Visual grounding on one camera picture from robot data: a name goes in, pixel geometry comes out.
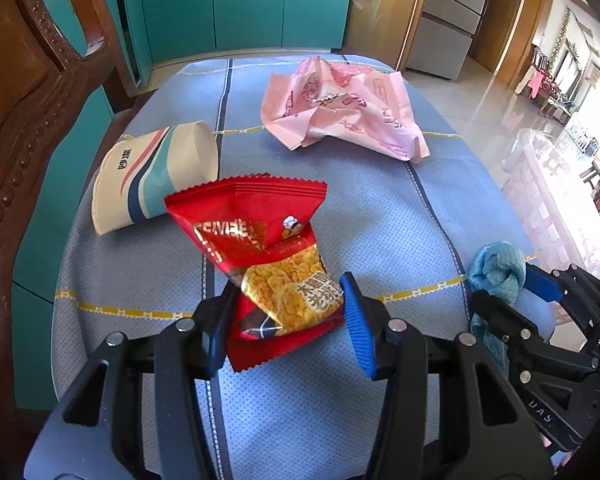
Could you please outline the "light blue cloth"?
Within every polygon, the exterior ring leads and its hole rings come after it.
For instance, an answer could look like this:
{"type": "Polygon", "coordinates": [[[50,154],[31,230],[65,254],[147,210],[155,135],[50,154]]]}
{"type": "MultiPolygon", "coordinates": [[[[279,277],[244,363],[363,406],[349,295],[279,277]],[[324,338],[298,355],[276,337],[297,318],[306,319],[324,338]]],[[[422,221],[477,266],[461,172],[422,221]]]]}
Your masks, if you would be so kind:
{"type": "MultiPolygon", "coordinates": [[[[517,309],[517,300],[526,279],[524,253],[509,242],[496,242],[481,247],[469,266],[467,281],[472,292],[483,290],[517,309]]],[[[505,344],[494,336],[486,321],[477,313],[471,315],[470,332],[480,340],[498,364],[508,374],[505,344]]]]}

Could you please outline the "red snack packet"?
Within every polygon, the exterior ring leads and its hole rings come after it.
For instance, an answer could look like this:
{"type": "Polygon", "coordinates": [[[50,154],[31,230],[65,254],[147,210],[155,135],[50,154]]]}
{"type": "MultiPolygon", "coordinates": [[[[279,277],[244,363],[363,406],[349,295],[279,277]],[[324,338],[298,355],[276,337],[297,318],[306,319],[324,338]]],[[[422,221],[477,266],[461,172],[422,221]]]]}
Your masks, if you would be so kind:
{"type": "Polygon", "coordinates": [[[343,291],[317,247],[311,219],[322,181],[234,176],[166,196],[166,211],[239,288],[227,353],[234,372],[272,361],[343,321],[343,291]]]}

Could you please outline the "striped paper cup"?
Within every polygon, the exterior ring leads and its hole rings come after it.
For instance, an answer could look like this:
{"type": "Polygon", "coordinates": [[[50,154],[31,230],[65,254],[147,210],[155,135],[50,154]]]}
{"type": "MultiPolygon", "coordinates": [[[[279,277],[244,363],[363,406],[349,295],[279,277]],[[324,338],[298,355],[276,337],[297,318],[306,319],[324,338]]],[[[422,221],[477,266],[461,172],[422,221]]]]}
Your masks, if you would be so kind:
{"type": "Polygon", "coordinates": [[[218,173],[215,133],[205,122],[124,136],[105,155],[95,178],[95,232],[104,235],[162,216],[166,196],[214,181],[218,173]]]}

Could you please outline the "pink printed paper wrapper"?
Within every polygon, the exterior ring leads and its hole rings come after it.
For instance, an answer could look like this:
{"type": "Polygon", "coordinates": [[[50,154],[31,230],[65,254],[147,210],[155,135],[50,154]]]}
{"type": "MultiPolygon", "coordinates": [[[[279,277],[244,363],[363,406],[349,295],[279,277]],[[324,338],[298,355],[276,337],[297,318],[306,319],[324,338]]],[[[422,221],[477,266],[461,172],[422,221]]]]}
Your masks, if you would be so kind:
{"type": "Polygon", "coordinates": [[[314,56],[289,76],[274,74],[261,120],[291,151],[330,136],[401,162],[430,155],[403,77],[370,66],[314,56]]]}

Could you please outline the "teal kitchen cabinets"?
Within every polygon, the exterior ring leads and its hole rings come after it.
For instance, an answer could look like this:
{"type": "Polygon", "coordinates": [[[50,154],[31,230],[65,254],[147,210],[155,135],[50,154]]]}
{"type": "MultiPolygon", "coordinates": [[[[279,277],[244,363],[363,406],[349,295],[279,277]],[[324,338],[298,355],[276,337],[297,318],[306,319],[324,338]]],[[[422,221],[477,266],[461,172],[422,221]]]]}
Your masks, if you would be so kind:
{"type": "MultiPolygon", "coordinates": [[[[106,0],[138,86],[158,64],[195,54],[257,48],[338,49],[349,0],[106,0]]],[[[102,89],[47,167],[18,250],[12,281],[16,403],[49,410],[50,326],[62,253],[100,141],[114,119],[102,89]]]]}

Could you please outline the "white plastic laundry basket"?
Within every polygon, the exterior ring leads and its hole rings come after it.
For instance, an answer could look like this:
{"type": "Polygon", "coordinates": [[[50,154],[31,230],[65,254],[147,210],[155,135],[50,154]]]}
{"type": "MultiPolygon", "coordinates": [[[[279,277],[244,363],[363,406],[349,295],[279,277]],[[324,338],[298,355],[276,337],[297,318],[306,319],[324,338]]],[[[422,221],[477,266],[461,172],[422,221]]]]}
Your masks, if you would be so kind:
{"type": "Polygon", "coordinates": [[[576,264],[600,279],[600,214],[580,178],[586,158],[570,136],[520,129],[501,167],[535,264],[547,272],[576,264]]]}

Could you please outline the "blue checked tablecloth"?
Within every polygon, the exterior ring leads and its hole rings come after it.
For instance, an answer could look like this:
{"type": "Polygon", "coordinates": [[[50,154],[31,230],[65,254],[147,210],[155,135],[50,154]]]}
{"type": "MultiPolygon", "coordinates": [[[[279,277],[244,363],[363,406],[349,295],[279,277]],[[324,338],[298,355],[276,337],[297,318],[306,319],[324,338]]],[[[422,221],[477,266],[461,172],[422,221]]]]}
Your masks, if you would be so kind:
{"type": "Polygon", "coordinates": [[[532,246],[465,141],[403,76],[356,55],[186,66],[81,200],[52,329],[58,404],[29,479],[349,479],[385,446],[415,478],[453,444],[532,434],[474,331],[472,264],[532,246]],[[498,400],[498,420],[480,408],[498,400]]]}

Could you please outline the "distant dining chairs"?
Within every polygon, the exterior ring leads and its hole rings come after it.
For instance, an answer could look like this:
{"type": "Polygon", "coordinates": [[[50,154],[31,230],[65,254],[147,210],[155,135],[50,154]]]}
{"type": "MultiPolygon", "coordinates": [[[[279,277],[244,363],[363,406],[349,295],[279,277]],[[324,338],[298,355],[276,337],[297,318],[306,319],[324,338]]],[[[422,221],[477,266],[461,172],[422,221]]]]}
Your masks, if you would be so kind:
{"type": "Polygon", "coordinates": [[[550,136],[564,132],[577,144],[586,158],[580,178],[591,188],[600,214],[600,70],[593,62],[578,65],[567,50],[556,70],[542,76],[542,86],[530,94],[541,100],[542,122],[529,128],[550,136]]]}

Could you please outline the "grey refrigerator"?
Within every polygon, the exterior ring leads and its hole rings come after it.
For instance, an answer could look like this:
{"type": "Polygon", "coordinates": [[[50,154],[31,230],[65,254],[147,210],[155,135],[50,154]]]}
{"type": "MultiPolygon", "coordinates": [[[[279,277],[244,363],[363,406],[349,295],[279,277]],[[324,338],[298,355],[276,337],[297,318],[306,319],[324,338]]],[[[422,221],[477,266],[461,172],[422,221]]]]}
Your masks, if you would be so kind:
{"type": "Polygon", "coordinates": [[[425,0],[406,67],[455,80],[468,55],[486,0],[425,0]]]}

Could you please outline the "brown wooden chair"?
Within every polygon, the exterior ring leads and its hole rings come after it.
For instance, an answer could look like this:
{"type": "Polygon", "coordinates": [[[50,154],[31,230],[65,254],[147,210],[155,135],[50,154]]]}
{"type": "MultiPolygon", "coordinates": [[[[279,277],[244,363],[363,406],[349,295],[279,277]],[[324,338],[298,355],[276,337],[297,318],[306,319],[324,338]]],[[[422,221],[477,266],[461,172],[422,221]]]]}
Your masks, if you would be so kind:
{"type": "Polygon", "coordinates": [[[79,54],[43,0],[0,0],[0,479],[19,479],[42,418],[17,408],[12,362],[12,272],[46,168],[102,87],[114,109],[135,84],[105,0],[70,0],[86,41],[79,54]]]}

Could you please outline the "wooden door panel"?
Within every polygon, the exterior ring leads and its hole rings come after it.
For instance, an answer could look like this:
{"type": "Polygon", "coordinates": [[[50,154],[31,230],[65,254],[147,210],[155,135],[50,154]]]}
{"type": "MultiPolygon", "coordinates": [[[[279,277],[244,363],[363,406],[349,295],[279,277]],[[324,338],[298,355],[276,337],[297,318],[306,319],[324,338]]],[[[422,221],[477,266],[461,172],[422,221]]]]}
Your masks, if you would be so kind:
{"type": "Polygon", "coordinates": [[[398,72],[410,56],[425,0],[350,0],[341,51],[398,72]]]}

